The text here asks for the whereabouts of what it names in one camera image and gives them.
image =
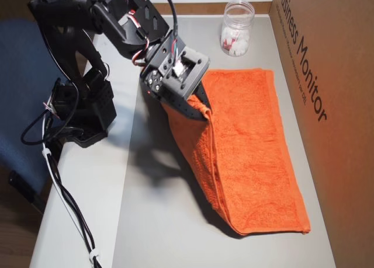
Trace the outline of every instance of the blue chair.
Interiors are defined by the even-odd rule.
[[[56,79],[64,78],[36,23],[0,21],[0,74],[0,164],[13,171],[11,181],[27,198],[40,194],[49,173],[41,145],[23,145],[20,135],[43,111]],[[41,139],[41,121],[26,138]]]

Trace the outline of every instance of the black robotic arm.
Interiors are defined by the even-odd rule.
[[[85,31],[105,34],[123,57],[142,66],[140,83],[152,97],[188,118],[205,120],[187,99],[196,94],[210,107],[201,84],[209,58],[178,37],[176,16],[169,30],[149,0],[32,0],[29,8],[56,64],[78,88],[79,103],[72,117],[74,87],[57,83],[53,90],[51,104],[57,115],[62,120],[70,118],[69,126],[82,131],[69,140],[90,146],[107,136],[106,129],[116,117],[107,69]],[[121,25],[124,16],[128,20]],[[79,73],[76,52],[92,65],[84,76]]]

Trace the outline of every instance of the terry cloth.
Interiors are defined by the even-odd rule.
[[[309,232],[273,72],[213,70],[202,82],[212,109],[195,95],[188,101],[207,121],[187,119],[167,105],[164,109],[175,141],[212,207],[241,235]]]

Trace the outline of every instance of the brown cardboard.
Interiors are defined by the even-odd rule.
[[[374,0],[273,0],[270,17],[336,265],[374,267]]]

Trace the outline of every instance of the clear plastic jar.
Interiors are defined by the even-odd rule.
[[[221,48],[233,57],[244,55],[250,43],[255,9],[245,1],[231,1],[226,5],[221,31]]]

